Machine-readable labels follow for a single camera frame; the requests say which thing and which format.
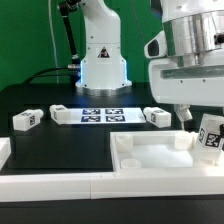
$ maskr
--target white plastic block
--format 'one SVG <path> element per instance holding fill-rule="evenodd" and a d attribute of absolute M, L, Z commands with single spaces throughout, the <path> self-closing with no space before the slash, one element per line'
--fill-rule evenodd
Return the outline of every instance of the white plastic block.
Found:
<path fill-rule="evenodd" d="M 179 150 L 191 150 L 193 147 L 194 134 L 186 131 L 175 134 L 174 147 Z"/>
<path fill-rule="evenodd" d="M 30 128 L 40 124 L 40 119 L 43 117 L 42 110 L 26 110 L 13 117 L 14 130 L 27 131 Z"/>
<path fill-rule="evenodd" d="M 171 113 L 160 109 L 159 107 L 146 107 L 143 110 L 146 120 L 159 128 L 171 126 Z"/>
<path fill-rule="evenodd" d="M 133 136 L 129 134 L 117 135 L 116 144 L 118 152 L 131 152 L 133 150 Z"/>
<path fill-rule="evenodd" d="M 11 144 L 9 138 L 0 138 L 0 170 L 11 154 Z"/>
<path fill-rule="evenodd" d="M 52 105 L 50 113 L 51 118 L 58 124 L 66 124 L 71 120 L 71 111 L 63 105 Z"/>
<path fill-rule="evenodd" d="M 220 126 L 224 124 L 222 116 L 204 114 L 198 134 L 195 159 L 217 161 L 223 148 Z"/>

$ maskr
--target white cube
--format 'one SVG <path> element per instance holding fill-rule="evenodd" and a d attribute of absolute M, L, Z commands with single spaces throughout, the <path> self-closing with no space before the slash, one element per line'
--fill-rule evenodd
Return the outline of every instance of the white cube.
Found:
<path fill-rule="evenodd" d="M 146 120 L 159 128 L 171 126 L 171 113 L 159 107 L 146 107 L 143 111 Z"/>
<path fill-rule="evenodd" d="M 42 110 L 26 110 L 13 117 L 13 127 L 17 131 L 27 131 L 40 124 L 43 117 Z"/>
<path fill-rule="evenodd" d="M 224 124 L 222 116 L 204 114 L 196 142 L 195 158 L 217 161 L 223 148 L 220 126 Z"/>
<path fill-rule="evenodd" d="M 63 105 L 50 107 L 51 118 L 58 124 L 66 124 L 71 120 L 71 111 Z"/>

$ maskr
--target white foam block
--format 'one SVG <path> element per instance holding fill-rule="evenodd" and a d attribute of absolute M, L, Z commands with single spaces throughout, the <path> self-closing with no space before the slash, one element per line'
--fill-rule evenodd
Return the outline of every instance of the white foam block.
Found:
<path fill-rule="evenodd" d="M 158 128 L 171 126 L 171 113 L 159 107 L 146 107 L 143 113 L 146 116 L 146 120 L 156 125 Z"/>

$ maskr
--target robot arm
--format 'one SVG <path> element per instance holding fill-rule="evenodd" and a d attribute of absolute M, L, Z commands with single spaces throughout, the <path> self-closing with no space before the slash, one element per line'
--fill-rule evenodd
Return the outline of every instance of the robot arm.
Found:
<path fill-rule="evenodd" d="M 104 0 L 66 0 L 62 6 L 65 7 L 65 10 L 60 10 L 64 13 L 64 23 L 67 23 L 68 14 L 77 7 L 83 11 L 85 20 L 86 56 L 81 61 L 81 80 L 76 84 L 76 90 L 97 96 L 129 91 L 131 82 L 127 80 L 126 61 L 121 56 L 121 24 L 117 13 L 109 9 Z M 66 30 L 72 34 L 69 25 Z M 73 42 L 70 35 L 72 55 L 77 57 Z"/>

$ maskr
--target black cable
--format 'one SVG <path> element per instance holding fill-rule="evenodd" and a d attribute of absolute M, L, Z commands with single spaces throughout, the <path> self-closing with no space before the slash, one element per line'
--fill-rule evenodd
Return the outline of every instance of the black cable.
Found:
<path fill-rule="evenodd" d="M 34 75 L 32 75 L 31 77 L 29 77 L 28 79 L 26 79 L 23 84 L 29 84 L 34 78 L 44 74 L 44 73 L 47 73 L 47 72 L 52 72 L 52 71 L 58 71 L 58 70 L 66 70 L 68 69 L 67 66 L 64 66 L 64 67 L 56 67 L 56 68 L 48 68 L 48 69 L 44 69 L 42 71 L 39 71 L 37 73 L 35 73 Z"/>

